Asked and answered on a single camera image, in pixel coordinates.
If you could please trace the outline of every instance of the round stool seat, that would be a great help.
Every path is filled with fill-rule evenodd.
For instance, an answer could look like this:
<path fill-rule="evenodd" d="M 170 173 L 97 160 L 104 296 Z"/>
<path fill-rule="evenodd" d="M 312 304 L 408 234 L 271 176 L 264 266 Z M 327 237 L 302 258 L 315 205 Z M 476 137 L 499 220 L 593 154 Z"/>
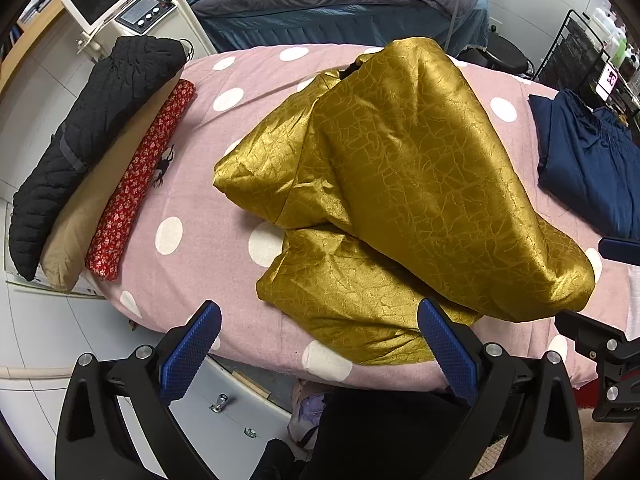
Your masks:
<path fill-rule="evenodd" d="M 489 62 L 489 67 L 509 74 L 523 74 L 529 69 L 527 57 L 511 41 L 505 40 L 494 32 L 489 33 L 489 41 L 482 56 Z"/>

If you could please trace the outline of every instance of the folded navy garment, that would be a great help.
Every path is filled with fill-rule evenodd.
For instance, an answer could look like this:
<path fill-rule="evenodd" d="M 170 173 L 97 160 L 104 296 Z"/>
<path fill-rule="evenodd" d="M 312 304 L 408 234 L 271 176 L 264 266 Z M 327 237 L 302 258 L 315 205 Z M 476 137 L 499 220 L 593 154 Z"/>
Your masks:
<path fill-rule="evenodd" d="M 570 90 L 530 96 L 538 130 L 538 185 L 596 231 L 640 240 L 640 148 L 608 109 L 591 112 Z"/>

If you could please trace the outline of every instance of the massage bed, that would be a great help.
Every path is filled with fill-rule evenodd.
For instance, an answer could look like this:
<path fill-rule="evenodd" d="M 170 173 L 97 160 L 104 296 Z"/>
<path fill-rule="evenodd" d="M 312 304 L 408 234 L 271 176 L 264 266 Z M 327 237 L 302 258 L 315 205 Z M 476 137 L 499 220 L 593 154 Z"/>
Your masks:
<path fill-rule="evenodd" d="M 383 46 L 412 36 L 444 45 L 448 16 L 423 0 L 200 0 L 192 5 L 218 52 L 259 45 L 351 43 Z M 449 53 L 485 48 L 488 1 L 459 13 Z"/>
<path fill-rule="evenodd" d="M 213 166 L 283 100 L 315 74 L 347 67 L 379 47 L 337 44 L 256 47 L 190 62 L 182 78 L 196 98 L 172 137 L 162 183 L 142 203 L 113 282 L 92 279 L 123 314 L 165 332 L 182 325 L 204 300 L 219 304 L 223 323 L 211 352 L 235 361 L 315 381 L 396 390 L 433 390 L 446 382 L 436 362 L 352 364 L 257 298 L 255 283 L 282 248 L 283 231 L 240 209 L 212 185 Z M 638 335 L 638 273 L 603 260 L 600 235 L 537 186 L 538 141 L 530 94 L 555 90 L 452 58 L 487 111 L 534 209 L 587 254 L 596 287 L 583 313 Z M 553 319 L 519 324 L 483 317 L 473 325 L 482 341 L 512 355 L 565 357 L 574 386 L 596 377 L 595 363 L 576 354 Z"/>

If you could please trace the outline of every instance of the pink bedsheet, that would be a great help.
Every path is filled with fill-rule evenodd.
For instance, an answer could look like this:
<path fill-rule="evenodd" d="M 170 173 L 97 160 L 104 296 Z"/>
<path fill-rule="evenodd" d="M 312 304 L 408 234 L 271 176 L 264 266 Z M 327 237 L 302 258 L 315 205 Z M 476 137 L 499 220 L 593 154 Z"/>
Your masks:
<path fill-rule="evenodd" d="M 366 50 L 334 44 L 258 47 L 190 63 L 182 77 L 196 85 L 196 99 L 171 141 L 174 158 L 162 186 L 149 190 L 140 210 L 119 279 L 100 284 L 105 297 L 126 316 L 161 331 L 185 323 L 203 300 L 214 300 L 223 325 L 212 352 L 259 367 L 369 388 L 444 386 L 435 362 L 354 365 L 258 300 L 255 282 L 279 254 L 282 233 L 212 186 L 215 162 L 268 112 L 318 71 L 347 66 Z M 534 208 L 573 237 L 594 263 L 599 278 L 584 313 L 624 330 L 630 304 L 626 266 L 600 260 L 600 237 L 537 187 L 538 143 L 527 97 L 556 92 L 455 63 L 487 110 Z M 551 345 L 566 356 L 574 385 L 596 377 L 594 364 L 558 336 L 551 319 L 513 324 L 485 317 L 473 329 L 483 341 L 497 341 L 514 355 L 540 357 Z"/>

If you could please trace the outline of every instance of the textured blue pad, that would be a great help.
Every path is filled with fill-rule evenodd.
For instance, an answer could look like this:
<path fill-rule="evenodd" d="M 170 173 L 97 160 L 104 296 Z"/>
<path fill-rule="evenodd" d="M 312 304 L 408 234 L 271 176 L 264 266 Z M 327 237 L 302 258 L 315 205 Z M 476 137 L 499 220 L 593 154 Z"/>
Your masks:
<path fill-rule="evenodd" d="M 473 406 L 478 398 L 478 368 L 429 300 L 418 306 L 418 327 L 453 393 Z"/>
<path fill-rule="evenodd" d="M 200 317 L 190 320 L 190 325 L 191 328 L 160 371 L 159 395 L 167 403 L 184 397 L 207 352 L 218 337 L 222 326 L 220 307 L 209 301 Z"/>

